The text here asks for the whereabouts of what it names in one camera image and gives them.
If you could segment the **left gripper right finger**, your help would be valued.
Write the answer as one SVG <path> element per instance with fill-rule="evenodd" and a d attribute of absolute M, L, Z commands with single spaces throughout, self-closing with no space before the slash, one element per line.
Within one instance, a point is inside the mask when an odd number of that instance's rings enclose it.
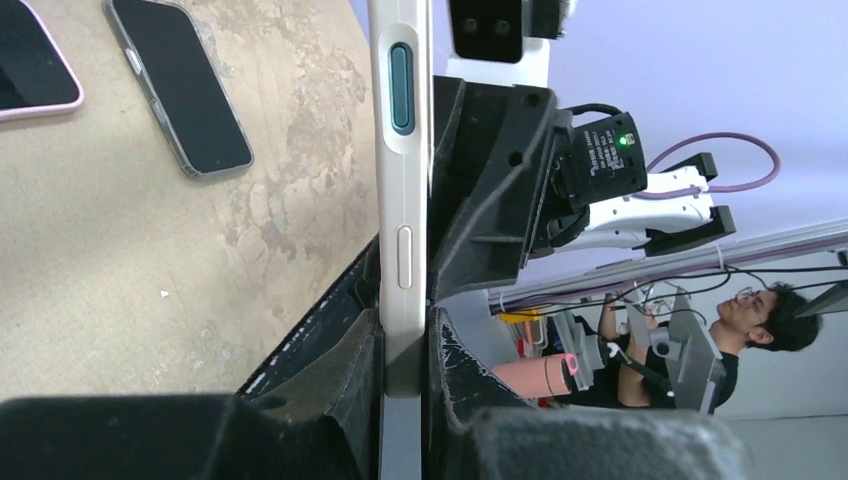
<path fill-rule="evenodd" d="M 718 420 L 656 410 L 542 409 L 428 319 L 430 479 L 749 479 L 743 442 Z"/>

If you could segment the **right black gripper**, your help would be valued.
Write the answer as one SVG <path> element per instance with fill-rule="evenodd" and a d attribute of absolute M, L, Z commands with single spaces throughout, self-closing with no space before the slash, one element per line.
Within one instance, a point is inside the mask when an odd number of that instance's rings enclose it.
<path fill-rule="evenodd" d="M 644 152 L 628 112 L 599 103 L 556 112 L 555 93 L 535 86 L 437 76 L 433 87 L 427 266 L 433 302 L 515 283 L 535 229 L 531 259 L 576 242 L 589 228 L 591 205 L 647 188 Z"/>

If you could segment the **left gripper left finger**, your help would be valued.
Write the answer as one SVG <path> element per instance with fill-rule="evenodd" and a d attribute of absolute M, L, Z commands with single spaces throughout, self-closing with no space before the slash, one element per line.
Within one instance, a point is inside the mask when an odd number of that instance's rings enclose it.
<path fill-rule="evenodd" d="M 374 479 L 382 332 L 362 312 L 272 391 L 23 398 L 1 407 L 5 479 Z"/>

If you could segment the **translucent white phone case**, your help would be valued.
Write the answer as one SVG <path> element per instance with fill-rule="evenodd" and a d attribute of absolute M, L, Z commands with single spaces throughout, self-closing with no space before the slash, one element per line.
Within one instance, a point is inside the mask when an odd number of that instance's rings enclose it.
<path fill-rule="evenodd" d="M 428 203 L 432 170 L 431 4 L 368 6 L 379 214 L 379 319 L 384 388 L 419 395 L 427 323 Z"/>

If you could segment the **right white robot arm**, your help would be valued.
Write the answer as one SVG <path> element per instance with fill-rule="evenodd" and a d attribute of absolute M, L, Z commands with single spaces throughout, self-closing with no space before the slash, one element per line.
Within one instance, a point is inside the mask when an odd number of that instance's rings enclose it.
<path fill-rule="evenodd" d="M 508 286 L 535 258 L 587 248 L 648 257 L 735 232 L 707 192 L 712 157 L 647 171 L 633 117 L 553 91 L 438 76 L 429 201 L 430 301 Z"/>

